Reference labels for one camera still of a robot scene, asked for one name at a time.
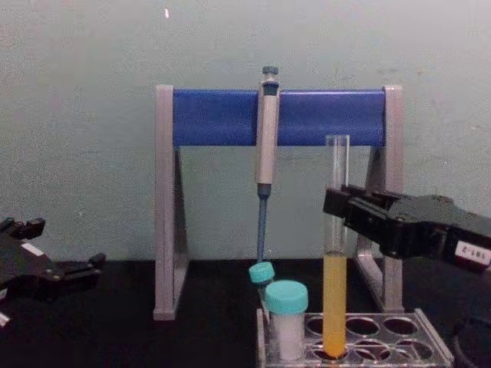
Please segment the white label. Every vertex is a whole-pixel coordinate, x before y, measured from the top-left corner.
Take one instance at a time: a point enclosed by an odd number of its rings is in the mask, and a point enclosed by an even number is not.
[[[491,251],[477,247],[475,245],[459,241],[455,250],[455,255],[480,263],[485,266],[489,266],[491,263]]]
[[[30,251],[33,255],[37,255],[38,257],[40,255],[43,255],[44,253],[42,251],[40,251],[39,249],[37,249],[34,245],[30,244],[30,243],[24,243],[22,245],[23,249],[25,249],[26,251]]]

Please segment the teal wall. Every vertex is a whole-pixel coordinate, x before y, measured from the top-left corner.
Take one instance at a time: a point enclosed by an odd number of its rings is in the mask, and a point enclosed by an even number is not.
[[[56,259],[153,257],[155,84],[405,88],[406,190],[491,215],[487,0],[9,0],[0,4],[0,213]],[[351,157],[362,183],[367,150]],[[268,254],[321,254],[323,150],[284,148]],[[193,258],[255,251],[252,148],[183,152]]]

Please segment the black tabletop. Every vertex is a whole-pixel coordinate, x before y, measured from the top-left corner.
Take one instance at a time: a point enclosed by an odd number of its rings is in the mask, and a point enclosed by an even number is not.
[[[274,261],[277,279],[303,282],[308,312],[321,311],[321,260]],[[108,262],[96,290],[51,304],[0,304],[12,322],[0,330],[2,367],[191,367],[255,365],[258,298],[252,261],[194,261],[174,322],[156,323],[153,262]],[[419,307],[447,342],[471,303],[491,306],[479,278],[428,260],[404,264],[404,306]],[[348,263],[348,311],[377,308]]]

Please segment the teal cap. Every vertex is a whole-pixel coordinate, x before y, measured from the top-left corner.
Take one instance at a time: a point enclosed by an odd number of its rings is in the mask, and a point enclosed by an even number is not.
[[[259,262],[249,268],[249,276],[254,284],[262,284],[275,277],[271,262]]]
[[[305,312],[308,306],[308,291],[297,281],[276,281],[266,287],[266,308],[280,315]]]

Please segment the yellow liquid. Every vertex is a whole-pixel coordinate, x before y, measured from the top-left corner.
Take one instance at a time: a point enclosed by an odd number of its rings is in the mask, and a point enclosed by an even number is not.
[[[330,357],[344,353],[346,332],[346,257],[324,256],[322,342]]]

